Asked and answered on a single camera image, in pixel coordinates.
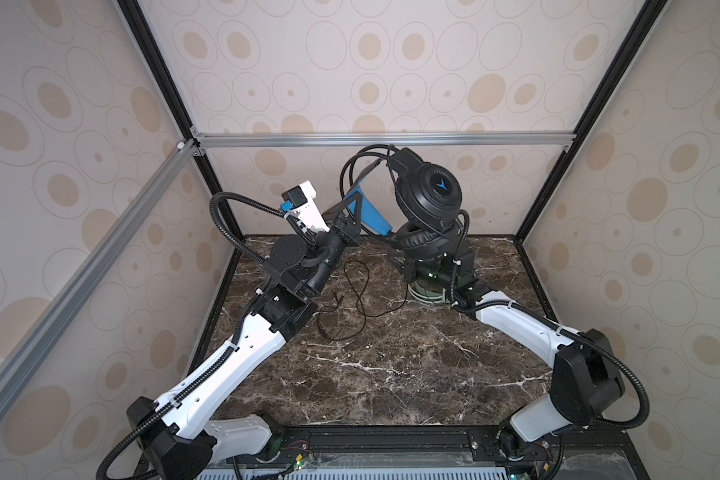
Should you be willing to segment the mint green headphones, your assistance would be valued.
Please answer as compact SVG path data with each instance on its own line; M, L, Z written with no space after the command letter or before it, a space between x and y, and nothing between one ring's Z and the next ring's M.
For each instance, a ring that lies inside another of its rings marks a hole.
M416 280L408 284L407 290L415 301L424 305L438 306L449 303L446 289L439 285Z

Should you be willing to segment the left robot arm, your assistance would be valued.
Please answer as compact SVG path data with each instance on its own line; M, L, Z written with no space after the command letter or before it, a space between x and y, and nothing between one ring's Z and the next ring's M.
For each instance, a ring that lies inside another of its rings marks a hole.
M258 455L275 446L274 427L259 415L215 421L213 415L242 381L280 350L313 317L322 293L348 246L359 240L363 196L354 192L334 206L325 222L304 185L288 191L275 215L287 220L295 235L278 239L262 256L231 234L219 213L220 203L234 200L269 212L248 197L220 192L209 211L219 231L267 275L246 306L233 334L200 366L155 400L140 397L128 408L132 430L104 457L96 478L106 479L114 461L137 444L151 464L142 478L194 479L214 462L238 455Z

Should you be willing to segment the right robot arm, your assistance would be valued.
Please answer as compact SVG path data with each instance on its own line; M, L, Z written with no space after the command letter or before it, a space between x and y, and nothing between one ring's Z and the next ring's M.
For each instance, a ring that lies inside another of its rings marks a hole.
M503 332L551 368L548 392L499 424L502 455L519 460L533 443L572 427L643 425L650 414L648 392L607 336L566 327L490 287L474 272L467 229L468 215L460 211L444 232L407 222L393 242L404 255L400 270L407 279L425 282L442 302Z

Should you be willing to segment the black headphones blue accents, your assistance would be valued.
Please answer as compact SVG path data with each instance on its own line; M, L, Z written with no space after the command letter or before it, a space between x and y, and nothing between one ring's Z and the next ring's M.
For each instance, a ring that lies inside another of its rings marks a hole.
M398 230L392 229L362 191L363 180L381 164L387 167L396 204L406 217ZM469 220L461 209L463 194L457 178L409 148L382 144L362 148L343 165L339 191L344 199L360 191L362 230L408 258L454 257L465 246Z

